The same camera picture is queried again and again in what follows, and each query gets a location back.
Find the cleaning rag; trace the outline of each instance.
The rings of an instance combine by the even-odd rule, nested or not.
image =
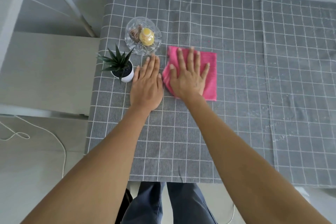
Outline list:
[[[173,64],[177,69],[177,75],[179,75],[180,67],[177,58],[177,48],[175,46],[168,46],[167,55],[169,56],[169,62],[162,72],[163,83],[166,85],[169,92],[174,95],[174,91],[170,86],[170,69],[169,65]],[[187,63],[187,57],[189,49],[181,48],[185,63]],[[201,52],[201,67],[200,73],[202,74],[205,65],[210,63],[210,69],[205,81],[205,88],[203,97],[205,100],[216,101],[217,99],[217,54],[213,52]]]

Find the forearm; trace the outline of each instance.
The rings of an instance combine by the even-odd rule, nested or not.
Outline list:
[[[23,223],[111,223],[122,201],[137,139],[148,116],[130,108]]]
[[[247,223],[329,223],[238,137],[200,95],[185,101],[233,202]]]

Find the clear glass bowl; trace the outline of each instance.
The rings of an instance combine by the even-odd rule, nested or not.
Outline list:
[[[135,29],[137,30],[141,26],[141,28],[149,28],[154,32],[154,43],[145,46],[139,41],[138,43],[134,41],[134,39],[130,36],[130,31]],[[161,44],[161,32],[158,27],[148,18],[145,17],[135,17],[129,21],[125,30],[125,41],[128,48],[131,50],[134,48],[134,53],[139,55],[149,55],[150,53],[156,52]]]

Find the leg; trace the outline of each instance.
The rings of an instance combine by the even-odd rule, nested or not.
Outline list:
[[[195,183],[167,182],[174,224],[215,224],[200,188]]]
[[[160,224],[161,194],[165,183],[141,182],[138,196],[129,205],[122,224]]]

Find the black soil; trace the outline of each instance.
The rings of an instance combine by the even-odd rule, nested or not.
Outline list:
[[[128,61],[128,68],[124,69],[124,70],[119,70],[119,71],[112,71],[112,74],[116,77],[126,77],[128,76],[131,72],[132,72],[132,63],[130,61]]]

